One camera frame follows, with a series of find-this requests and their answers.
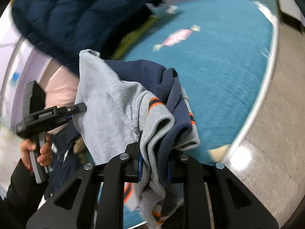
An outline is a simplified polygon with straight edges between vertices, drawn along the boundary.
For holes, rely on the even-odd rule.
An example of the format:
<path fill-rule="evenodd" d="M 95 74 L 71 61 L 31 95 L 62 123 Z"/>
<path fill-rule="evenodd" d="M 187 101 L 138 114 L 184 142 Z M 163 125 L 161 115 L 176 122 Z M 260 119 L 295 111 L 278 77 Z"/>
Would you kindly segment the person's left forearm black sleeve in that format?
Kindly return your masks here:
<path fill-rule="evenodd" d="M 6 197 L 1 199 L 1 228 L 26 228 L 47 186 L 47 181 L 37 184 L 35 175 L 19 161 L 12 173 Z"/>

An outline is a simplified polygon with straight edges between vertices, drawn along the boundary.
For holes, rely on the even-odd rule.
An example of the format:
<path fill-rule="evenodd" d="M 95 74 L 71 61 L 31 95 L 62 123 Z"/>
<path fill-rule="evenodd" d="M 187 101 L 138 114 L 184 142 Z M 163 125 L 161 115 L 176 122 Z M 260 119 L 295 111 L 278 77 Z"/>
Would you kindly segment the person's left hand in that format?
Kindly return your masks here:
<path fill-rule="evenodd" d="M 46 134 L 46 142 L 40 147 L 40 156 L 37 158 L 38 163 L 44 167 L 48 167 L 52 163 L 51 139 L 51 136 Z M 21 162 L 28 171 L 32 169 L 30 151 L 35 149 L 36 145 L 30 139 L 24 139 L 20 144 Z"/>

